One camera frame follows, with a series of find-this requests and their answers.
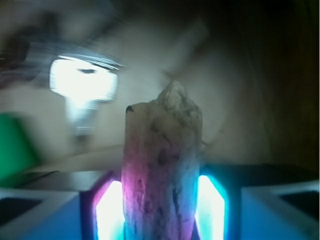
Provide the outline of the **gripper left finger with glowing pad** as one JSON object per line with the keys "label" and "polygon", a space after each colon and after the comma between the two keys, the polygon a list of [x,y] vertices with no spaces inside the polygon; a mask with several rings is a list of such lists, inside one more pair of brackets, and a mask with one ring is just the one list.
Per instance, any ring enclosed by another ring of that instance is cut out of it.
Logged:
{"label": "gripper left finger with glowing pad", "polygon": [[123,186],[113,171],[85,171],[80,189],[83,240],[123,240]]}

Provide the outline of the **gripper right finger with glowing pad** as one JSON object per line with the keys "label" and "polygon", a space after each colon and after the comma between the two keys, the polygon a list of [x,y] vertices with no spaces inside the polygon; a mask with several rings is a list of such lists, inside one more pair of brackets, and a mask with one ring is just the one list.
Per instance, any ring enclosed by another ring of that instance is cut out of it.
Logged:
{"label": "gripper right finger with glowing pad", "polygon": [[205,165],[198,177],[195,225],[199,240],[240,239],[240,187],[236,168]]}

